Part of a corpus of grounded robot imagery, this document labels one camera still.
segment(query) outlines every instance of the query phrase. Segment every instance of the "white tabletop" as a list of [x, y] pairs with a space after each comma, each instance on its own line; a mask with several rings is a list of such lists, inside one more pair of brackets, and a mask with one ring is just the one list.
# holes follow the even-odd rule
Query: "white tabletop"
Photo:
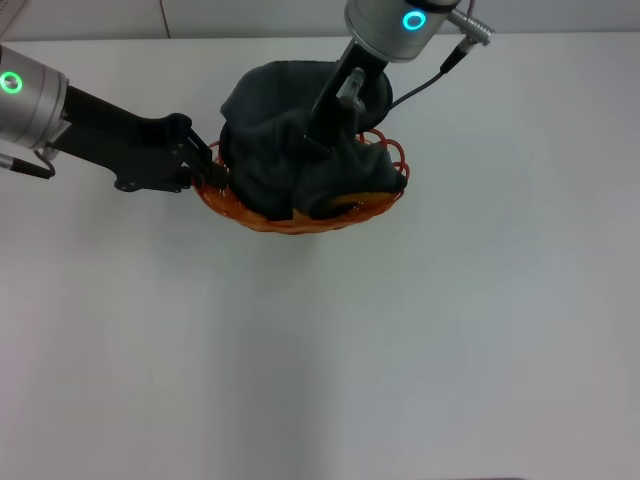
[[[457, 40], [390, 67], [397, 95]], [[247, 70], [346, 42], [12, 47], [213, 140]], [[336, 233], [257, 234], [65, 155], [2, 173], [0, 478], [639, 478], [639, 51], [497, 36], [384, 122], [407, 195]]]

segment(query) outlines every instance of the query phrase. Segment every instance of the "wicker basket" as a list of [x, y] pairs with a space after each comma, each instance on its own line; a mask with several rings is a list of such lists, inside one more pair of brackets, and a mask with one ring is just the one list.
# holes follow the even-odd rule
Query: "wicker basket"
[[[402, 149], [400, 144], [395, 140], [385, 138], [384, 135], [382, 135], [382, 133], [380, 133], [378, 130], [370, 130], [370, 133], [378, 137], [376, 143], [381, 143], [386, 147], [389, 147], [391, 145], [398, 151], [400, 160], [398, 162], [395, 162], [393, 165], [408, 180], [410, 170], [405, 161], [404, 150]], [[360, 134], [358, 139], [363, 143], [374, 143], [366, 138], [363, 134]], [[213, 149], [217, 146], [218, 142], [212, 144], [210, 148]], [[220, 165], [224, 165], [224, 161], [220, 157], [219, 153], [216, 156], [215, 161]], [[354, 206], [347, 213], [328, 220], [314, 220], [312, 218], [306, 217], [305, 215], [302, 215], [297, 211], [294, 211], [292, 220], [272, 221], [267, 219], [263, 215], [253, 212], [245, 207], [242, 203], [240, 203], [240, 201], [236, 198], [229, 187], [222, 190], [211, 187], [209, 185], [204, 185], [202, 187], [194, 186], [194, 188], [196, 192], [198, 192], [198, 195], [200, 195], [200, 198], [202, 198], [204, 203], [206, 203], [212, 210], [218, 212], [220, 215], [229, 217], [240, 223], [241, 225], [244, 225], [245, 227], [248, 227], [257, 232], [275, 232], [283, 233], [286, 235], [322, 233], [331, 230], [340, 230], [357, 223], [366, 222], [370, 218], [373, 218], [389, 210], [403, 195], [403, 193], [376, 193], [368, 196], [366, 194], [364, 196], [362, 194], [359, 194], [357, 196], [353, 196], [354, 198], [358, 198], [356, 206]], [[339, 202], [348, 202], [350, 200], [349, 197], [350, 196], [347, 195], [337, 200]]]

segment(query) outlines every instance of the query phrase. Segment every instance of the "green led ring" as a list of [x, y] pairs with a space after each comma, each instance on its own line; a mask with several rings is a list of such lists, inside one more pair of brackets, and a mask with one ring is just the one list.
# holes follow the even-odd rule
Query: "green led ring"
[[[14, 78], [17, 83], [14, 88], [11, 88], [6, 84], [7, 78], [10, 77]], [[19, 93], [20, 90], [22, 90], [22, 78], [20, 78], [20, 75], [18, 75], [17, 73], [4, 72], [2, 75], [0, 75], [0, 87], [2, 87], [2, 89], [8, 94], [15, 95], [16, 93]]]

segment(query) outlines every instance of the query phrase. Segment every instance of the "black towel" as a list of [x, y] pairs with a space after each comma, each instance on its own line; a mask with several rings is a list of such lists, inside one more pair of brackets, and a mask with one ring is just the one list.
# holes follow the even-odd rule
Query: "black towel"
[[327, 155], [305, 153], [311, 109], [334, 69], [333, 62], [269, 63], [242, 77], [222, 106], [227, 123], [220, 149], [231, 172], [229, 185], [251, 210], [271, 220], [291, 219], [294, 209], [328, 218], [349, 208], [332, 208], [337, 196], [398, 193], [406, 187], [385, 148], [355, 139], [389, 110], [392, 91], [384, 74], [362, 98], [366, 112], [353, 112]]

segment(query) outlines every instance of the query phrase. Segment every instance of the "teal led ring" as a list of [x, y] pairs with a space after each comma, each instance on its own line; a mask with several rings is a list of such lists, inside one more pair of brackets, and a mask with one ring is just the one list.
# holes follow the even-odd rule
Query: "teal led ring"
[[0, 87], [8, 94], [15, 95], [22, 90], [22, 78], [17, 73], [4, 72], [0, 75]]
[[412, 10], [402, 20], [407, 30], [419, 30], [427, 23], [427, 15], [421, 10]]

